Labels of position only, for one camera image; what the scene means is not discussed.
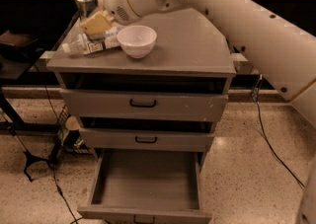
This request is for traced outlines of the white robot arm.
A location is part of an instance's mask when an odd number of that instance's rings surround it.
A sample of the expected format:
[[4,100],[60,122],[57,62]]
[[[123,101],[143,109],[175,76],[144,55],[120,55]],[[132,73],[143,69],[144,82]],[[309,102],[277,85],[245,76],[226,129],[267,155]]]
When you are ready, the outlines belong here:
[[81,23],[92,39],[114,22],[127,25],[186,7],[199,11],[316,126],[316,37],[282,17],[251,0],[100,0],[100,5]]

